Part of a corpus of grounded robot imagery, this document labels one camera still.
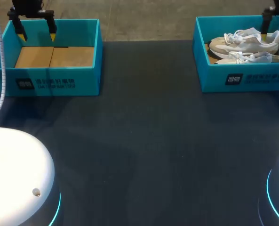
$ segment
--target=box label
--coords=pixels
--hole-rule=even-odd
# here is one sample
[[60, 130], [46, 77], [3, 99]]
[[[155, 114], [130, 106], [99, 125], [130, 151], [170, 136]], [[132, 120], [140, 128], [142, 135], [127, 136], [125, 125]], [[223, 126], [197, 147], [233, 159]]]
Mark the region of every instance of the box label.
[[39, 89], [74, 89], [74, 79], [36, 79]]
[[227, 75], [225, 85], [239, 85], [242, 81], [243, 74]]
[[16, 79], [19, 89], [35, 89], [31, 79]]
[[244, 81], [245, 84], [268, 84], [279, 83], [279, 74], [249, 74]]

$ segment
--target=teal box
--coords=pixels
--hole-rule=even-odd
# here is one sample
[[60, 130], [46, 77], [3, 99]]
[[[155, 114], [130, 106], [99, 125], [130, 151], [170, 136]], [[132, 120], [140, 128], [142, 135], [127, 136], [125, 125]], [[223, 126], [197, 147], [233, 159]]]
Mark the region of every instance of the teal box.
[[[261, 29], [262, 16], [197, 17], [193, 53], [202, 92], [245, 92], [279, 90], [279, 63], [211, 65], [205, 43], [224, 33], [251, 27]], [[279, 16], [274, 16], [269, 32], [279, 30]]]
[[[55, 20], [52, 42], [46, 20], [22, 20], [27, 42], [10, 21], [3, 33], [6, 62], [6, 96], [96, 96], [99, 94], [103, 42], [98, 19]], [[15, 68], [22, 47], [94, 47], [92, 66]]]

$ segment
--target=cardboard box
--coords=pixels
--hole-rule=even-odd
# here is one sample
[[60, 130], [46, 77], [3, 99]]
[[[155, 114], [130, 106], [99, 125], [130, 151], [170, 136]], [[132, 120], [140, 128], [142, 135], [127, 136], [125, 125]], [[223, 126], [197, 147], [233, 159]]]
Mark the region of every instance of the cardboard box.
[[[261, 29], [262, 16], [197, 17], [193, 53], [202, 92], [245, 92], [279, 90], [279, 63], [216, 65], [207, 54], [206, 43], [224, 33], [254, 27]], [[269, 32], [279, 30], [279, 16], [274, 16]]]
[[[46, 20], [21, 22], [28, 36], [27, 42], [17, 36], [12, 21], [3, 33], [6, 96], [99, 94], [103, 42], [98, 19], [55, 20], [57, 33], [54, 42]], [[51, 55], [54, 48], [65, 48], [66, 54], [60, 56], [64, 57], [64, 62]]]
[[93, 47], [54, 48], [49, 67], [92, 66], [93, 56]]
[[53, 47], [22, 47], [15, 68], [49, 67]]

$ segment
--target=white cable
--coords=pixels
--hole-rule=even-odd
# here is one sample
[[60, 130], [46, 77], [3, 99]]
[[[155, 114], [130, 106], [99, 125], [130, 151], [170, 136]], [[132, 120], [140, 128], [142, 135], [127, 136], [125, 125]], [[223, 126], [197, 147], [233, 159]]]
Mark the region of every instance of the white cable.
[[2, 33], [0, 27], [0, 60], [1, 60], [1, 96], [0, 96], [0, 110], [3, 105], [4, 97], [6, 94], [6, 64], [4, 59], [4, 49], [3, 49], [3, 40], [2, 40]]

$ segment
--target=shoelace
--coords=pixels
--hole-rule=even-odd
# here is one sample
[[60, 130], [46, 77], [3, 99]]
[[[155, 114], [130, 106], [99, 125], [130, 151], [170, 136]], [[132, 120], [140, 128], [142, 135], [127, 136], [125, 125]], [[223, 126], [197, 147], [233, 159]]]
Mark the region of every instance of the shoelace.
[[255, 56], [253, 53], [242, 53], [231, 51], [228, 54], [229, 59], [238, 59], [240, 64], [255, 61]]
[[242, 32], [243, 30], [237, 30], [234, 34], [224, 34], [224, 39], [227, 45], [238, 43], [238, 42], [245, 42], [244, 38], [240, 35], [238, 35], [239, 32]]

